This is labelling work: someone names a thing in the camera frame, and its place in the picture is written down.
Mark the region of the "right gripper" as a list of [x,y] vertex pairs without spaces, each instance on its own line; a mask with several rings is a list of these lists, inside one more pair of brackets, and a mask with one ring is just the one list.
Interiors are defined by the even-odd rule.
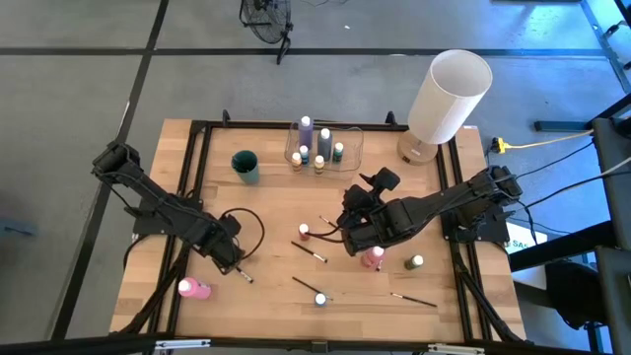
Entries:
[[387,249],[414,237],[413,197],[395,198],[387,203],[372,193],[394,190],[400,177],[383,167],[376,174],[360,178],[372,187],[371,192],[353,184],[344,192],[342,213],[336,223],[343,244],[350,255],[372,247]]

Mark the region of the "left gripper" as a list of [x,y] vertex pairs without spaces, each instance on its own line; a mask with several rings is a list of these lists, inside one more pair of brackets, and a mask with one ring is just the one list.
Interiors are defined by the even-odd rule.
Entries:
[[205,214],[200,222],[201,232],[194,242],[196,251],[203,257],[209,256],[222,275],[230,273],[245,255],[236,242],[241,224],[230,214],[222,215],[219,219]]

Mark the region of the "large grey-blue paint bottle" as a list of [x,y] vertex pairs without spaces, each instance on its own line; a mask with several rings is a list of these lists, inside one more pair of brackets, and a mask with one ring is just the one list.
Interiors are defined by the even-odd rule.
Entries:
[[323,128],[317,137],[317,153],[325,162],[331,159],[332,134],[328,128]]

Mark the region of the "large bright red paint bottle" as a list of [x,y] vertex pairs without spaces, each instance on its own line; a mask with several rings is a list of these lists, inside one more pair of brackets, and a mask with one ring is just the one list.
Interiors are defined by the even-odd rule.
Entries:
[[381,247],[372,247],[367,249],[361,256],[362,265],[376,271],[376,266],[383,253],[385,253],[385,250]]

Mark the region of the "large purple paint bottle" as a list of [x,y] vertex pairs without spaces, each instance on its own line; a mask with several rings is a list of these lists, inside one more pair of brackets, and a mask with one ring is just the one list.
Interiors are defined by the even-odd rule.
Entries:
[[309,150],[313,147],[313,131],[314,122],[309,116],[303,116],[299,121],[299,143],[306,146]]

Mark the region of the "large pink paint bottle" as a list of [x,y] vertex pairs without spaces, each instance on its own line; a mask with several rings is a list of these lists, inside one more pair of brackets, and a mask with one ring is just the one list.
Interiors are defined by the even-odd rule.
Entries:
[[206,300],[210,297],[212,289],[209,285],[192,277],[185,277],[177,283],[178,293],[184,298]]

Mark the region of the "clear plastic bin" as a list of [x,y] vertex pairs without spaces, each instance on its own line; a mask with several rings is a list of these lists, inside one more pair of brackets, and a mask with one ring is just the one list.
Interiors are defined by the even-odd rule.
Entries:
[[[299,122],[292,122],[287,133],[285,144],[284,158],[288,164],[291,164],[292,154],[299,152]],[[332,125],[314,124],[313,131],[313,147],[310,150],[310,160],[308,168],[312,171],[315,169],[314,159],[317,153],[317,137],[323,128],[328,128],[332,134],[332,150],[331,159],[325,162],[325,172],[347,173],[358,170],[362,163],[364,132],[357,126],[336,127]],[[332,152],[335,143],[341,142],[344,145],[343,157],[340,163],[332,162]]]

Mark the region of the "dark green plastic cup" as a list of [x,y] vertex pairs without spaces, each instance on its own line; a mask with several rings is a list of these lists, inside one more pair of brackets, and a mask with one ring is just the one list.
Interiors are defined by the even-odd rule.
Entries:
[[245,184],[257,184],[259,182],[258,159],[254,152],[242,150],[236,153],[232,157],[231,165]]

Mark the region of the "table lamp white shade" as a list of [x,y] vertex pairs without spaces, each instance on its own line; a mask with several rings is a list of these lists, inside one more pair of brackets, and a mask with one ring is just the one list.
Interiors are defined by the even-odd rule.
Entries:
[[432,161],[439,146],[455,137],[492,82],[492,70],[481,56],[463,49],[438,54],[408,113],[408,129],[397,143],[399,157],[413,166]]

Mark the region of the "white printed box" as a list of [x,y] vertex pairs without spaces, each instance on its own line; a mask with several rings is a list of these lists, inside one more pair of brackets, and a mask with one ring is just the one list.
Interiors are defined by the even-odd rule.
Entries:
[[536,239],[534,239],[529,228],[512,223],[507,223],[506,226],[509,240],[504,243],[504,247],[508,254],[534,247],[535,240],[537,240],[539,244],[547,242],[547,235],[544,233],[535,232]]

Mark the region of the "black floor fan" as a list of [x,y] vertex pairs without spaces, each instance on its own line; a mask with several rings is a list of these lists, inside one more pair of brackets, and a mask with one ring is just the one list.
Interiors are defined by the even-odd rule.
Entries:
[[239,20],[245,28],[250,28],[254,35],[268,44],[280,44],[276,55],[279,65],[291,47],[290,0],[241,0]]

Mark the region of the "black round stool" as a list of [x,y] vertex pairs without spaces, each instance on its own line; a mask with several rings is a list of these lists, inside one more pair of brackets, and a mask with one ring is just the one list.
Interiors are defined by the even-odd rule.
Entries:
[[547,297],[564,322],[574,329],[590,322],[608,324],[598,273],[593,268],[558,260],[544,269]]

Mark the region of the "dark grey side cart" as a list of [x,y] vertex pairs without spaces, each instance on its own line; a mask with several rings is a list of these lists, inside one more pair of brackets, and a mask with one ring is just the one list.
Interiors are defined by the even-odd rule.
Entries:
[[631,138],[606,118],[593,128],[613,237],[596,249],[597,267],[613,353],[631,355]]

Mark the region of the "black aluminium table frame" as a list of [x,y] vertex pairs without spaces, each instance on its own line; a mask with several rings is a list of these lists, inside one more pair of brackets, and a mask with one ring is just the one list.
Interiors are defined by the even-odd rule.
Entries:
[[[366,268],[348,255],[336,239],[302,242],[301,224],[324,233],[340,214],[344,191],[362,183],[360,174],[388,167],[400,177],[393,197],[424,196],[439,190],[435,164],[409,166],[396,154],[398,133],[383,124],[364,132],[361,168],[345,174],[293,172],[284,158],[288,125],[280,122],[231,122],[228,126],[200,127],[189,119],[163,123],[150,172],[168,191],[198,189],[207,211],[233,209],[242,224],[241,245],[250,252],[240,274],[222,275],[209,259],[193,255],[187,274],[212,288],[206,300],[184,299],[178,305],[164,300],[153,328],[178,336],[229,339],[240,345],[254,339],[290,340],[294,346],[316,341],[334,345],[356,340],[364,347],[384,342],[420,345],[424,342],[459,343],[463,339],[451,253],[439,221],[415,239],[389,249],[380,272]],[[232,157],[250,150],[258,159],[259,182],[245,184],[231,165]],[[208,155],[202,182],[182,179],[184,161]],[[298,243],[328,259],[307,254]],[[424,258],[419,268],[404,262],[415,254]],[[292,279],[298,277],[333,298],[324,307],[316,293]],[[393,297],[397,293],[438,305]]]

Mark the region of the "silver frame bracket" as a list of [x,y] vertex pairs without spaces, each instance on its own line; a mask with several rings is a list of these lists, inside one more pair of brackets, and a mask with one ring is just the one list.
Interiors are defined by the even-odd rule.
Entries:
[[179,349],[196,349],[210,347],[210,339],[171,339],[158,340],[155,342],[155,351],[171,351]]
[[429,344],[427,352],[438,355],[485,355],[484,348],[452,345],[446,343]]

